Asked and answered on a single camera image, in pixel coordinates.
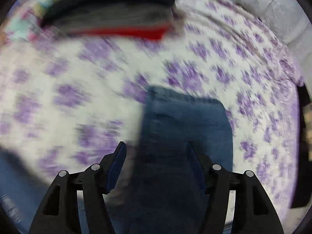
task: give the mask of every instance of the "bed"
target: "bed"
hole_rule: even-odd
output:
[[[36,208],[25,200],[39,203],[60,170],[83,171],[121,140],[135,148],[149,85],[223,103],[233,171],[256,173],[285,226],[297,171],[296,87],[304,79],[288,47],[258,17],[230,0],[178,0],[179,21],[159,42],[57,38],[36,18],[53,1],[28,0],[11,11],[0,50],[0,145],[41,184],[37,194],[19,196],[6,187],[8,176],[0,179],[3,208],[22,233]],[[105,199],[110,207],[122,203],[131,157]],[[232,192],[227,223],[234,202]]]

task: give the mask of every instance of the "bed sheet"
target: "bed sheet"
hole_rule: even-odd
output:
[[[229,0],[178,0],[183,28],[160,42],[58,39],[36,26],[38,1],[51,2],[23,5],[0,52],[0,144],[34,175],[49,183],[62,169],[85,170],[120,140],[135,148],[146,87],[159,85],[223,103],[233,171],[253,170],[283,221],[296,181],[303,77],[260,20]],[[232,192],[227,222],[234,202]]]

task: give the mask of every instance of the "black gap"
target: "black gap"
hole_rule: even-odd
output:
[[[48,203],[43,209],[43,214],[46,216],[58,216],[60,203],[60,186],[56,186],[51,193]]]
[[[269,214],[269,210],[255,186],[252,187],[252,197],[254,201],[254,215],[259,216]]]

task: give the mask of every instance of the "blue jeans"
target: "blue jeans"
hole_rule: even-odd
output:
[[[118,212],[108,208],[120,233],[197,233],[208,196],[189,166],[189,141],[232,171],[232,130],[222,103],[151,87],[128,198]]]

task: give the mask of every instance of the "white fabric with purple flowers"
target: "white fabric with purple flowers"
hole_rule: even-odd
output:
[[[178,0],[177,8],[184,28],[160,42],[48,31],[9,42],[0,53],[0,144],[51,182],[121,140],[136,145],[148,85],[216,98],[233,130],[233,170],[253,170],[283,219],[297,170],[298,67],[260,20],[228,0]],[[234,201],[231,193],[227,222]]]

